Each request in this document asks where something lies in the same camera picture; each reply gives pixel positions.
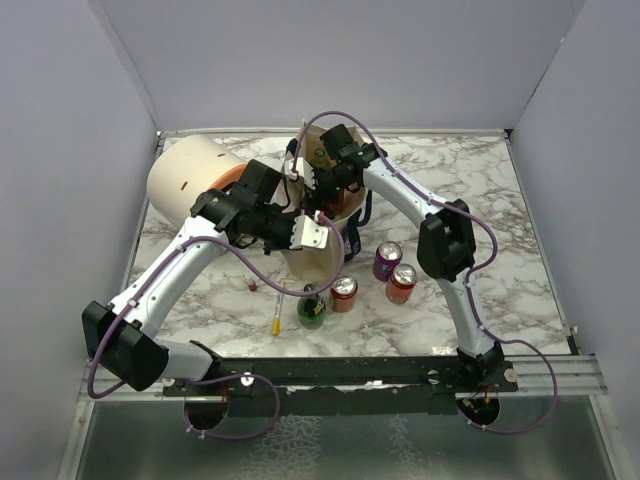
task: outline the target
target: metal frame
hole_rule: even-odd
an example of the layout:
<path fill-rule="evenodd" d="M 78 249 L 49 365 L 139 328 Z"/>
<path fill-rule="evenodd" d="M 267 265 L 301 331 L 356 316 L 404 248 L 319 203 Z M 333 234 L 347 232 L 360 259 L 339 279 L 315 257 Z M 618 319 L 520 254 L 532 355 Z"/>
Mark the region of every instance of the metal frame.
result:
<path fill-rule="evenodd" d="M 550 355 L 547 357 L 556 373 L 560 395 L 605 395 L 607 386 L 604 382 L 600 366 L 595 357 L 578 357 L 573 355 Z M 502 392 L 500 397 L 531 397 L 549 396 L 553 394 L 553 386 L 549 378 L 549 371 L 539 357 L 535 356 L 510 356 L 506 358 L 513 362 L 514 369 L 518 373 L 518 391 Z M 92 401 L 87 393 L 88 369 L 82 379 L 79 400 L 81 402 Z M 96 375 L 96 387 L 99 390 L 105 389 L 119 379 L 106 371 L 98 370 Z M 363 388 L 363 385 L 347 386 L 341 388 Z M 388 385 L 388 388 L 398 388 L 402 385 Z M 166 396 L 163 394 L 164 385 L 156 382 L 144 392 L 136 392 L 125 385 L 108 397 L 97 400 L 99 402 L 149 402 L 149 401 L 184 401 L 184 397 Z M 476 392 L 461 392 L 457 396 L 464 398 Z M 219 396 L 188 397 L 190 402 L 216 402 L 220 401 Z"/>
<path fill-rule="evenodd" d="M 183 130 L 175 132 L 158 132 L 158 144 L 156 148 L 156 159 L 163 152 L 165 139 L 169 137 L 181 137 L 186 135 L 192 135 L 196 133 L 206 133 L 211 135 L 240 135 L 240 136 L 259 136 L 263 134 L 272 135 L 288 135 L 296 133 L 298 128 L 247 128 L 247 129 L 197 129 L 197 130 Z M 515 163 L 513 162 L 513 155 L 511 152 L 511 145 L 508 137 L 506 137 L 502 130 L 458 130 L 458 131 L 437 131 L 437 130 L 373 130 L 374 133 L 386 137 L 395 135 L 428 135 L 428 136 L 441 136 L 441 135 L 473 135 L 473 136 L 496 136 L 504 139 L 509 152 L 511 162 L 516 172 L 516 177 L 521 187 L 525 206 L 529 213 L 531 223 L 533 225 L 536 240 L 540 248 L 542 261 L 549 277 L 550 285 L 558 310 L 560 313 L 561 321 L 566 328 L 569 337 L 573 336 L 573 331 L 568 327 L 566 318 L 562 307 L 558 301 L 555 283 L 553 276 L 548 267 L 547 258 L 539 241 L 538 230 L 536 228 L 535 221 L 528 208 L 528 201 L 524 190 L 522 190 L 522 184 L 520 176 Z M 133 262 L 137 252 L 138 241 L 140 232 L 144 225 L 148 208 L 148 199 L 145 197 L 144 204 L 141 209 L 140 219 L 133 239 L 133 245 L 129 253 L 129 263 L 123 281 L 121 289 L 126 288 Z M 595 357 L 593 356 L 576 356 L 576 355 L 549 355 L 547 358 L 551 361 L 558 378 L 560 395 L 588 395 L 591 398 L 594 414 L 600 429 L 603 443 L 606 447 L 609 460 L 612 464 L 614 474 L 616 478 L 627 479 L 633 478 L 633 467 L 631 461 L 624 447 L 624 443 L 621 439 L 618 426 L 615 422 L 615 417 L 612 413 L 610 402 L 606 396 L 607 387 L 604 382 L 604 378 L 600 371 L 600 367 Z M 548 396 L 552 394 L 552 386 L 549 380 L 549 374 L 546 365 L 542 360 L 535 356 L 511 356 L 507 357 L 507 360 L 513 362 L 514 369 L 518 372 L 518 384 L 519 390 L 513 393 L 501 393 L 500 396 Z M 88 366 L 85 370 L 85 375 L 81 384 L 78 403 L 74 414 L 74 420 L 70 429 L 69 438 L 65 448 L 65 452 L 62 458 L 61 467 L 58 472 L 58 480 L 67 480 L 76 478 L 78 469 L 80 467 L 80 461 L 84 449 L 84 444 L 87 435 L 90 430 L 91 418 L 94 411 L 95 401 L 88 397 L 86 391 Z M 110 385 L 117 379 L 114 375 L 109 373 L 103 368 L 98 369 L 96 376 L 97 388 L 102 389 L 106 385 Z M 184 401 L 181 397 L 167 397 L 163 394 L 165 385 L 158 382 L 144 392 L 136 392 L 128 386 L 124 386 L 109 397 L 99 400 L 102 402 L 149 402 L 149 401 Z M 464 394 L 458 394 L 458 397 L 463 397 Z M 189 402 L 219 402 L 222 398 L 219 396 L 211 397 L 189 397 Z"/>

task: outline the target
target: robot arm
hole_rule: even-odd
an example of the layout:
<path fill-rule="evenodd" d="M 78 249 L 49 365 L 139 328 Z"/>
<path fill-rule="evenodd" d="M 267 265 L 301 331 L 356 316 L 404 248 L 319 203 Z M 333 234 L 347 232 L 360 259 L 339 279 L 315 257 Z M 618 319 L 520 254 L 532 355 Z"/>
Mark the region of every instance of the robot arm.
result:
<path fill-rule="evenodd" d="M 213 362 L 211 352 L 195 343 L 155 341 L 173 305 L 195 278 L 241 235 L 265 243 L 265 250 L 323 249 L 329 229 L 300 211 L 283 213 L 270 202 L 282 176 L 250 161 L 229 193 L 201 194 L 169 246 L 135 283 L 106 306 L 92 302 L 82 314 L 92 358 L 106 330 L 120 316 L 100 363 L 136 390 L 159 378 L 200 380 Z M 189 243 L 207 237 L 208 241 Z"/>
<path fill-rule="evenodd" d="M 295 169 L 292 161 L 285 165 L 285 174 L 292 179 L 301 177 L 316 197 L 316 203 L 322 203 L 322 200 L 328 204 L 334 203 L 334 192 L 355 184 L 377 192 L 411 220 L 420 231 L 418 262 L 425 273 L 437 281 L 451 311 L 458 336 L 459 356 L 463 363 L 468 364 L 470 373 L 485 376 L 487 370 L 498 364 L 504 355 L 500 345 L 476 322 L 464 283 L 465 276 L 473 267 L 476 249 L 471 221 L 428 203 L 401 181 L 397 174 L 401 174 L 427 198 L 442 204 L 448 202 L 403 174 L 387 159 L 387 163 L 396 171 L 392 173 L 373 146 L 359 146 L 344 125 L 328 130 L 321 136 L 321 141 L 329 156 L 337 161 L 335 167 L 330 171 L 318 170 L 299 159 Z M 469 211 L 461 200 L 451 205 Z M 477 298 L 475 287 L 471 285 L 470 289 L 474 298 Z M 484 321 L 482 303 L 476 300 L 475 305 L 479 317 Z"/>

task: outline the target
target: gray wall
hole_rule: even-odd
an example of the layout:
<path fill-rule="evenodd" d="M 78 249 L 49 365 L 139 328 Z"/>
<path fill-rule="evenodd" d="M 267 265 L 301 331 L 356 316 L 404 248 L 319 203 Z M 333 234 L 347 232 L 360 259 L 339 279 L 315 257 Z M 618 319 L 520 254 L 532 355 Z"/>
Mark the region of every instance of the gray wall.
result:
<path fill-rule="evenodd" d="M 335 108 L 374 127 L 513 128 L 583 3 L 99 1 L 163 130 Z"/>
<path fill-rule="evenodd" d="M 0 478 L 54 478 L 86 351 L 113 295 L 155 127 L 84 0 L 0 14 Z"/>
<path fill-rule="evenodd" d="M 640 462 L 637 0 L 587 1 L 513 148 L 568 321 L 585 352 L 597 353 Z"/>

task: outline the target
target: marble tabletop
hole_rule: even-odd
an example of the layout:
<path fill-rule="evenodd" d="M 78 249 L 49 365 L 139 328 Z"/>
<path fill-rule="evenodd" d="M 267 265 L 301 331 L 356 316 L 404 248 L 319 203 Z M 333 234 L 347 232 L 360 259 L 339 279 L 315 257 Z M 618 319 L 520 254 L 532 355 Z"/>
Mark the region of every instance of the marble tabletop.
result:
<path fill-rule="evenodd" d="M 212 137 L 246 159 L 275 168 L 284 159 L 290 136 Z M 514 173 L 506 143 L 499 136 L 382 137 L 382 147 L 414 179 L 451 200 L 462 198 L 495 231 L 500 243 L 496 261 L 478 274 L 477 284 L 487 322 L 497 335 L 525 339 L 545 353 L 569 353 L 558 309 L 534 231 Z M 165 149 L 173 143 L 167 139 Z M 132 270 L 137 278 L 169 244 L 176 231 L 150 205 Z M 475 228 L 476 261 L 490 254 L 484 231 Z M 450 355 L 456 334 L 436 282 L 419 272 L 418 284 L 404 305 L 390 303 L 384 283 L 372 273 L 377 246 L 385 240 L 402 245 L 405 260 L 418 267 L 416 228 L 386 200 L 373 196 L 373 215 L 360 231 L 362 252 L 344 267 L 360 287 L 354 309 L 331 312 L 318 330 L 303 328 L 297 299 L 285 297 L 281 333 L 271 335 L 276 292 L 258 280 L 248 293 L 246 267 L 232 254 L 216 259 L 195 280 L 165 321 L 160 338 L 198 340 L 227 357 L 322 357 L 380 355 Z M 287 279 L 301 289 L 279 253 L 246 250 L 271 279 Z M 509 354 L 531 353 L 505 346 Z"/>

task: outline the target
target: yellow pen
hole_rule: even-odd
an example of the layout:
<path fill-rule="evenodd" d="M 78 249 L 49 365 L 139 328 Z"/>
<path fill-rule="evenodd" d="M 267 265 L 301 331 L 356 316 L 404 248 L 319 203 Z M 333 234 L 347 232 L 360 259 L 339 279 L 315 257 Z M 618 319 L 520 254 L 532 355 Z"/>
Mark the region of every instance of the yellow pen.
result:
<path fill-rule="evenodd" d="M 280 286 L 284 287 L 284 279 L 280 280 Z M 283 300 L 284 293 L 278 292 L 278 299 L 276 300 L 276 313 L 273 315 L 273 326 L 271 328 L 272 335 L 280 334 L 280 314 L 282 312 Z"/>

